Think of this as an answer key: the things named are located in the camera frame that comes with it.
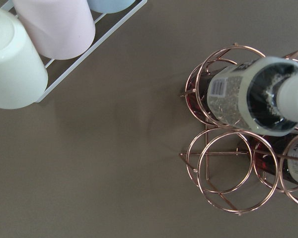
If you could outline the blue plastic cup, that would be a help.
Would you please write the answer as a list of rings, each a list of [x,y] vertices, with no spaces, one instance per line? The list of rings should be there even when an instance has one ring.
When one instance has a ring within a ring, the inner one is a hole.
[[[135,0],[88,0],[89,8],[99,13],[117,13],[130,7]]]

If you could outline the pink plastic cup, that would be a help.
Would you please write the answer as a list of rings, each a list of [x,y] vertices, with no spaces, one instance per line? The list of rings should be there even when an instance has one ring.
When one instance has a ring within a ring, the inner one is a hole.
[[[83,54],[95,37],[85,0],[14,0],[14,8],[37,52],[68,60]]]

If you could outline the copper wire bottle basket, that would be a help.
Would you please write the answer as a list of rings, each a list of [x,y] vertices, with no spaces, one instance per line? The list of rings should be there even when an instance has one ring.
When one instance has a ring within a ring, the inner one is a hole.
[[[264,57],[268,56],[255,48],[234,44],[212,53],[198,66],[212,72]],[[298,51],[281,58],[298,61],[297,57]],[[277,155],[265,135],[202,123],[204,129],[181,158],[191,180],[211,205],[242,215],[262,207],[274,194],[283,194],[298,207],[298,185],[283,179],[282,174],[283,161],[289,156]],[[290,133],[298,134],[298,126]],[[251,138],[262,142],[272,154],[275,175],[256,170],[254,153],[262,151],[251,148]]]

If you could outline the tea bottle by robot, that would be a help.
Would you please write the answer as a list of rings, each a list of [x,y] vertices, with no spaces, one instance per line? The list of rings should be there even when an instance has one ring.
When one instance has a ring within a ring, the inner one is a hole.
[[[277,155],[289,156],[288,159],[284,159],[283,161],[283,179],[298,185],[298,134],[290,133],[283,137],[264,136],[264,139],[270,143]],[[262,153],[254,153],[256,170],[275,175],[275,162],[268,148],[254,138],[250,139],[250,145],[252,149],[262,151]]]

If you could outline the white plastic cup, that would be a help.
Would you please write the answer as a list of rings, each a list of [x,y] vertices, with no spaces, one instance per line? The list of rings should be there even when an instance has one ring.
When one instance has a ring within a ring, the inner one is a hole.
[[[45,92],[48,73],[22,23],[0,8],[0,109],[19,109]]]

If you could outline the white cup drying rack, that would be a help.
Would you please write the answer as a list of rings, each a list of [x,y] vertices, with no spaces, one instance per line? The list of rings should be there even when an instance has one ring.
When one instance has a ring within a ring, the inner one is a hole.
[[[36,103],[40,103],[45,99],[54,88],[56,88],[74,69],[76,69],[92,52],[94,52],[146,3],[146,0],[137,0],[127,9],[117,13],[105,14],[93,11],[92,16],[96,27],[96,33],[91,46],[83,54],[67,60],[50,59],[41,56],[41,60],[48,73],[48,85]]]

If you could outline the tea bottle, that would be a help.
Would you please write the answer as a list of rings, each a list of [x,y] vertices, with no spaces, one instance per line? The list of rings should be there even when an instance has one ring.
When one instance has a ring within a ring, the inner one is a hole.
[[[205,72],[196,67],[186,103],[200,121],[261,135],[284,136],[298,126],[298,61],[264,57]]]
[[[283,161],[283,179],[298,185],[298,134],[290,133],[283,137],[264,136],[264,139],[270,143],[277,155],[289,156],[288,159],[284,159]],[[252,149],[262,151],[262,153],[254,153],[256,170],[275,175],[275,162],[268,148],[254,138],[250,139],[250,145]]]

